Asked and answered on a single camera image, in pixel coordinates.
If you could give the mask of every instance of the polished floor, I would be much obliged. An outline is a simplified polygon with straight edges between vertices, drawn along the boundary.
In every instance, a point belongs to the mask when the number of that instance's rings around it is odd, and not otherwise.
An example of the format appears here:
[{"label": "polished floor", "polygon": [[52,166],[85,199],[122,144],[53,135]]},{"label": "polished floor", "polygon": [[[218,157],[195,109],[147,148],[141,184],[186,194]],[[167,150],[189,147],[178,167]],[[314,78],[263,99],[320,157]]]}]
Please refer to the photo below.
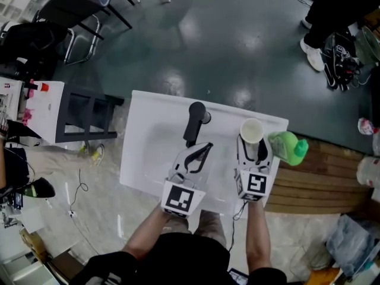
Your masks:
[{"label": "polished floor", "polygon": [[[76,194],[79,170],[63,170],[46,178],[55,188],[55,197],[47,201],[28,198],[40,208],[45,227],[38,233],[53,257],[71,249],[80,261],[87,262],[97,253],[120,250],[158,203],[157,198],[119,183],[128,110],[129,101],[116,108],[113,127],[119,135],[114,140],[103,141],[106,152],[101,165],[81,169],[81,182],[87,184],[87,192],[79,189]],[[79,149],[81,143],[69,146],[72,150]],[[69,216],[70,208],[75,212],[73,218]],[[189,218],[191,231],[197,228],[199,213],[196,211]],[[307,281],[311,268],[320,268],[330,262],[324,252],[324,242],[339,216],[266,213],[273,267],[284,271],[288,281]],[[221,216],[221,222],[229,247],[233,233],[232,216]],[[245,238],[246,220],[242,218],[235,222],[230,267],[248,273]],[[196,264],[188,268],[189,272],[196,269]]]},{"label": "polished floor", "polygon": [[327,88],[299,47],[308,8],[296,0],[126,0],[112,4],[133,25],[99,14],[95,55],[60,66],[55,79],[106,94],[151,91],[289,119],[289,130],[371,153],[357,121],[369,117],[368,85]]}]

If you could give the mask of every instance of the green plastic bottle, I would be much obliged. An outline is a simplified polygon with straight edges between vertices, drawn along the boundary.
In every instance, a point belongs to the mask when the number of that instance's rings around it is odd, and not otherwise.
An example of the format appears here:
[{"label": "green plastic bottle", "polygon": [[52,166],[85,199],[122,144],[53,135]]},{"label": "green plastic bottle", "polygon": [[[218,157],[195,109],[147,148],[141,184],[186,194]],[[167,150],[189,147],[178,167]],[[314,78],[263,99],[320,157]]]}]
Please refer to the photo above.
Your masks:
[{"label": "green plastic bottle", "polygon": [[289,131],[271,133],[268,141],[272,146],[273,155],[291,166],[301,164],[309,149],[306,140],[298,140],[297,136]]}]

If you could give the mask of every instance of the wooden floor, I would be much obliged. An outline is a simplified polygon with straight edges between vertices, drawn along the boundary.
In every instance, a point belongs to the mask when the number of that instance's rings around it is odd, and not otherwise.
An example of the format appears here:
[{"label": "wooden floor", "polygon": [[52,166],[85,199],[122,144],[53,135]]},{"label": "wooden floor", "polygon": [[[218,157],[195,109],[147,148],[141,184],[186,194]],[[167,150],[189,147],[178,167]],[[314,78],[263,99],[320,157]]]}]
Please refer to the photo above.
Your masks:
[{"label": "wooden floor", "polygon": [[265,209],[296,214],[358,210],[370,191],[356,180],[363,154],[309,138],[307,141],[309,151],[300,165],[280,163]]}]

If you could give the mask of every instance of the black faucet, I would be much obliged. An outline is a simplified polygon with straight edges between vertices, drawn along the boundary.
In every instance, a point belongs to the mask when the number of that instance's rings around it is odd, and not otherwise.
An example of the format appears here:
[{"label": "black faucet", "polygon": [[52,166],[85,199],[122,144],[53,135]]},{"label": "black faucet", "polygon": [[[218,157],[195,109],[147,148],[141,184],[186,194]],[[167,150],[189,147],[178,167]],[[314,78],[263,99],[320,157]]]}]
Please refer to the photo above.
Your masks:
[{"label": "black faucet", "polygon": [[211,114],[206,111],[206,107],[201,102],[192,103],[189,107],[189,122],[183,135],[186,147],[190,148],[197,143],[198,133],[202,124],[211,121]]}]

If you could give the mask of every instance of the black shirt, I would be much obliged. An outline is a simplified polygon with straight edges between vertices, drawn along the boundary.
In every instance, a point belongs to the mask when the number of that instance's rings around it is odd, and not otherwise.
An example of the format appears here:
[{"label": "black shirt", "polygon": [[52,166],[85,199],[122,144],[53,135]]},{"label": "black shirt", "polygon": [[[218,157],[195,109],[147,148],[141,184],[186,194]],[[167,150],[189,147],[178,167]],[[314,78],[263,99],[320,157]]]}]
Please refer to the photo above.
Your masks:
[{"label": "black shirt", "polygon": [[24,149],[5,148],[4,160],[7,186],[19,188],[29,183],[29,170]]},{"label": "black shirt", "polygon": [[[131,254],[115,252],[91,258],[70,285],[102,284],[235,284],[227,272],[230,254],[216,240],[184,233],[161,235],[138,262]],[[285,274],[261,268],[248,284],[286,284]]]}]

